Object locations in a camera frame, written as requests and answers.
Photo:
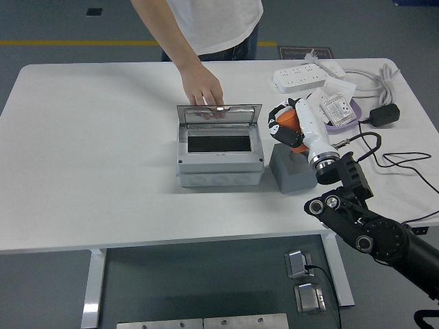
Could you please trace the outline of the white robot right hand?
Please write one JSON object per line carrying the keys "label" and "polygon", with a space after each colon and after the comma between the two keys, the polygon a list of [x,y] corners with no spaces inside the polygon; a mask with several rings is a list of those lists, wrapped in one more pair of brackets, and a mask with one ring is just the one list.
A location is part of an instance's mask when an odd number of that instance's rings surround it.
{"label": "white robot right hand", "polygon": [[[299,132],[282,126],[276,115],[284,109],[294,109],[298,118]],[[268,115],[270,135],[277,141],[291,148],[302,144],[308,149],[308,162],[315,170],[329,165],[340,158],[337,149],[329,142],[325,124],[311,109],[306,99],[291,99],[275,107]]]}

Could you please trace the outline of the person's right hand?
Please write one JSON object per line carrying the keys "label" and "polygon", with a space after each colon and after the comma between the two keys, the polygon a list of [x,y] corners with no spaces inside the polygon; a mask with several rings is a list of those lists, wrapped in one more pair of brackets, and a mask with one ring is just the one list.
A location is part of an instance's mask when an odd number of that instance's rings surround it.
{"label": "person's right hand", "polygon": [[184,92],[192,106],[222,106],[220,81],[201,62],[179,68]]}

